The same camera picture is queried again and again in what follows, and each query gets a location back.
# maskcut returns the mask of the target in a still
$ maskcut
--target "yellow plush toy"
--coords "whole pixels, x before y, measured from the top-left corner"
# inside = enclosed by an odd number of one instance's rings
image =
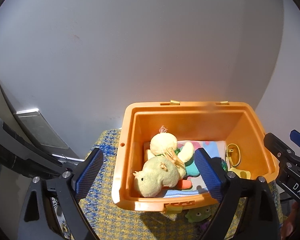
[[[143,197],[154,197],[162,187],[174,187],[186,175],[185,163],[194,154],[191,142],[186,142],[183,149],[175,153],[178,147],[177,138],[167,133],[162,127],[150,142],[147,150],[148,161],[142,171],[135,171],[135,189]]]

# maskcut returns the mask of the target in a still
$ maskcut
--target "storage box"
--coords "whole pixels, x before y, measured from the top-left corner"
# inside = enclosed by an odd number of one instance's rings
[[[209,193],[175,198],[143,198],[134,189],[134,171],[144,164],[145,142],[164,126],[178,140],[226,141],[240,147],[240,170],[267,182],[279,172],[277,159],[264,147],[265,131],[253,109],[239,102],[135,103],[127,107],[114,169],[112,199],[128,210],[175,211],[214,204]]]

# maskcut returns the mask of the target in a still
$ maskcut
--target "metal bolt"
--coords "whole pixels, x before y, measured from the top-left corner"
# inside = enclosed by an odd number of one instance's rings
[[[62,177],[67,178],[71,175],[71,172],[69,171],[65,171],[64,173],[62,173]]]
[[[263,176],[259,176],[259,177],[258,177],[258,180],[259,180],[260,182],[266,182],[266,179],[265,179],[265,177],[263,177]]]
[[[39,180],[40,180],[39,177],[34,177],[34,178],[32,179],[32,182],[33,182],[33,183],[37,183],[37,182],[39,182]]]
[[[229,178],[234,178],[236,176],[236,174],[233,171],[228,171],[227,175]]]

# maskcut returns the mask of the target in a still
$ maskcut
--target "white wall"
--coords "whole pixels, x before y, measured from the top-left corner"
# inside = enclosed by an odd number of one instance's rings
[[[277,64],[256,113],[266,132],[272,132],[297,155],[290,141],[293,129],[300,132],[300,11],[292,0],[283,0],[284,25]]]
[[[133,102],[256,107],[282,26],[282,0],[6,0],[0,84],[83,157]]]

